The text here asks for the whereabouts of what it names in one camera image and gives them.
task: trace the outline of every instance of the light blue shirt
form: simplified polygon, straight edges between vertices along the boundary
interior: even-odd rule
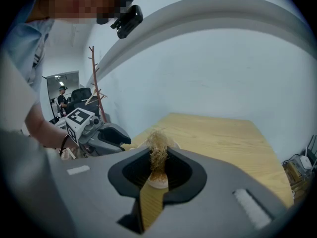
[[[7,32],[2,47],[8,52],[23,78],[37,93],[36,104],[40,102],[45,41],[54,20],[44,19],[25,23],[35,1],[32,0],[19,11]]]

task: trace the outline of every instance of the office chair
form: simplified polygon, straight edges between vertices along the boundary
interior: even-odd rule
[[[97,96],[93,96],[90,100],[90,104],[85,105],[86,101],[92,95],[89,87],[79,88],[71,93],[71,101],[74,103],[74,108],[82,108],[90,112],[95,113],[95,116],[99,117],[99,106]]]

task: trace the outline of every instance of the person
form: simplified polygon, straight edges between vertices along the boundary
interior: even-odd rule
[[[59,96],[57,98],[57,102],[60,105],[60,109],[61,110],[64,109],[66,114],[68,115],[69,113],[74,111],[75,108],[74,108],[74,105],[72,105],[72,103],[68,103],[68,101],[64,97],[65,91],[66,91],[66,87],[65,86],[61,86],[59,88]]]
[[[67,135],[46,121],[40,105],[45,42],[54,19],[112,18],[122,0],[31,0],[18,12],[3,40],[2,48],[37,93],[37,101],[29,111],[25,124],[32,137],[46,147],[60,148]],[[67,140],[65,147],[76,147]]]

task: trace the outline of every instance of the desk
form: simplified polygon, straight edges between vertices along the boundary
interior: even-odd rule
[[[293,205],[287,176],[276,154],[251,121],[169,114],[132,139],[128,150],[146,140],[153,129],[173,138],[182,149],[236,165],[277,195],[286,207]],[[159,190],[145,184],[141,190],[141,212],[147,229],[162,211]]]

